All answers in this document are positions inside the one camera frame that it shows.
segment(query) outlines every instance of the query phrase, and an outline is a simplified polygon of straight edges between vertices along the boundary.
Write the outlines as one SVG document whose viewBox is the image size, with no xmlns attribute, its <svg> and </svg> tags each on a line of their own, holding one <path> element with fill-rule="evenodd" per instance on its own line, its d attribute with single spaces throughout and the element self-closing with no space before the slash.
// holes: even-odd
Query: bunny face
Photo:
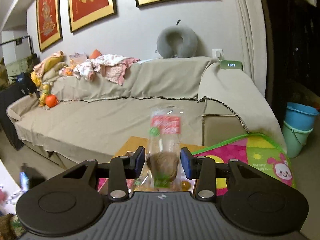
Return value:
<svg viewBox="0 0 320 240">
<path fill-rule="evenodd" d="M 291 180 L 292 179 L 291 171 L 290 171 L 289 167 L 287 165 L 285 165 L 284 163 L 277 163 L 275 165 L 275 171 L 276 171 L 277 176 L 280 179 L 284 179 L 284 180 Z"/>
</svg>

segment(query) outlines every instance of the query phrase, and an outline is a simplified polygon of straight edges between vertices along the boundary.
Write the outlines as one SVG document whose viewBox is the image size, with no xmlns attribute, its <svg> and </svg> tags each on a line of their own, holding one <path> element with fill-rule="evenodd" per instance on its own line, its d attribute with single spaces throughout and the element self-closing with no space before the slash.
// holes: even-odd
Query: gray ribbed panel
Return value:
<svg viewBox="0 0 320 240">
<path fill-rule="evenodd" d="M 188 192 L 136 192 L 123 203 L 111 204 L 103 217 L 81 233 L 45 238 L 26 233 L 22 240 L 306 240 L 300 233 L 263 237 L 226 222 L 215 205 L 196 201 Z"/>
</svg>

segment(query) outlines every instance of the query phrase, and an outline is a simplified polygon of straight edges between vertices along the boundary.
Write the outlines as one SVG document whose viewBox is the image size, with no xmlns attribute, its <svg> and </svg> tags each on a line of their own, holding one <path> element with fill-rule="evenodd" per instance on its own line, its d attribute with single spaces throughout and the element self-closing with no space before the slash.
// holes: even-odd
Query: wooden table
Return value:
<svg viewBox="0 0 320 240">
<path fill-rule="evenodd" d="M 141 137 L 130 137 L 129 140 L 121 147 L 121 149 L 114 155 L 114 157 L 119 157 L 126 155 L 127 152 L 135 152 L 139 146 L 143 146 L 146 151 L 148 150 L 148 141 L 147 138 L 141 138 Z M 180 144 L 182 147 L 187 147 L 190 152 L 196 152 L 198 150 L 202 150 L 205 148 L 205 146 L 198 146 L 198 145 L 192 145 L 192 144 Z"/>
</svg>

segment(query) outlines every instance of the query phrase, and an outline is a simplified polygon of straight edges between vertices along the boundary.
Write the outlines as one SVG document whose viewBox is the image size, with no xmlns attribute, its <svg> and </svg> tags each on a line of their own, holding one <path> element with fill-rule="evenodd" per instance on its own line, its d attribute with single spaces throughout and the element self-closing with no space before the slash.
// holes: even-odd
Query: white logo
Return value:
<svg viewBox="0 0 320 240">
<path fill-rule="evenodd" d="M 158 198 L 165 199 L 165 198 L 167 198 L 167 196 L 165 194 L 161 194 L 160 196 L 158 196 Z"/>
</svg>

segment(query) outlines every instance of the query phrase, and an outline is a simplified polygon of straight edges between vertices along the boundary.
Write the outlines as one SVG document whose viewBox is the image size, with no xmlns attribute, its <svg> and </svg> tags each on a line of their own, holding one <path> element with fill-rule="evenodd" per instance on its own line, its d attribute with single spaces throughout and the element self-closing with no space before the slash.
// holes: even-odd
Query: green bucket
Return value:
<svg viewBox="0 0 320 240">
<path fill-rule="evenodd" d="M 298 130 L 284 122 L 282 134 L 287 145 L 287 156 L 289 158 L 294 158 L 299 155 L 302 147 L 306 145 L 308 136 L 312 131 L 313 128 L 309 131 Z"/>
</svg>

